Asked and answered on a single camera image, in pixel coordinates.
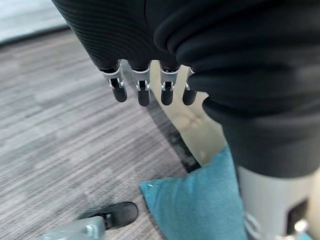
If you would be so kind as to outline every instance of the teal cushion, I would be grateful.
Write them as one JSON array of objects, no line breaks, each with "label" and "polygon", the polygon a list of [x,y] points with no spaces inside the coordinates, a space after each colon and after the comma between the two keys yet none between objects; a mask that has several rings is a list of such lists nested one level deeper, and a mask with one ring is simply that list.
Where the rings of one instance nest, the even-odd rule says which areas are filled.
[{"label": "teal cushion", "polygon": [[168,240],[246,240],[233,159],[226,146],[186,177],[141,183],[147,206]]}]

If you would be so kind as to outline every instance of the beige wall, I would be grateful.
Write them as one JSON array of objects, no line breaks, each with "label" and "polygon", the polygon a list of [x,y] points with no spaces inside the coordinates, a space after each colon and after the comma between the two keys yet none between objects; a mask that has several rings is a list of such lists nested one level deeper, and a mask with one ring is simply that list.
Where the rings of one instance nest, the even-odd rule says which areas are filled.
[{"label": "beige wall", "polygon": [[[195,103],[191,106],[183,104],[182,95],[187,73],[188,68],[185,66],[179,70],[173,103],[169,106],[160,105],[173,125],[179,130],[195,159],[204,165],[222,149],[225,139],[220,125],[210,119],[202,108],[202,102],[207,97],[206,93],[199,92]],[[150,78],[151,89],[160,103],[160,68],[157,62],[153,62],[151,65]],[[320,170],[315,175],[307,218],[311,224],[309,233],[314,240],[320,240]]]}]

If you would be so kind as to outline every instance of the black fabric sleeve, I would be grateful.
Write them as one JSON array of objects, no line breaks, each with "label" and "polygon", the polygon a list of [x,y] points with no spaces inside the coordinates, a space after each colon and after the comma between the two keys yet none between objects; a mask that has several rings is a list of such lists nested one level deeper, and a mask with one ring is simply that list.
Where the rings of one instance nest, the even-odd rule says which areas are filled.
[{"label": "black fabric sleeve", "polygon": [[319,167],[319,1],[192,0],[146,14],[156,46],[195,69],[188,83],[209,94],[203,108],[236,164],[284,178]]}]

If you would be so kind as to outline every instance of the ribbed black fabric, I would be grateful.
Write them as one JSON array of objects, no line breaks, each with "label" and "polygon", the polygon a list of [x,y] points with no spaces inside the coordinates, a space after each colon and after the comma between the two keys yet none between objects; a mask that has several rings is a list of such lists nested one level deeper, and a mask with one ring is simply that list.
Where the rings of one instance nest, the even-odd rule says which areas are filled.
[{"label": "ribbed black fabric", "polygon": [[189,85],[209,94],[237,164],[286,178],[319,167],[319,1],[188,1],[153,40],[195,68]]}]

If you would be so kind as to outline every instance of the gray carpet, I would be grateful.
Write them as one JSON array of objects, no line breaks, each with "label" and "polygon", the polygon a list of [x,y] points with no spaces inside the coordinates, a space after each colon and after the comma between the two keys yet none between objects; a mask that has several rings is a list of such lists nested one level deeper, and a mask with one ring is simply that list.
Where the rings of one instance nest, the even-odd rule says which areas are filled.
[{"label": "gray carpet", "polygon": [[139,183],[197,163],[155,99],[139,106],[127,80],[116,102],[70,32],[2,48],[0,63],[0,239],[33,239],[121,201],[140,215],[106,239],[163,239]]}]

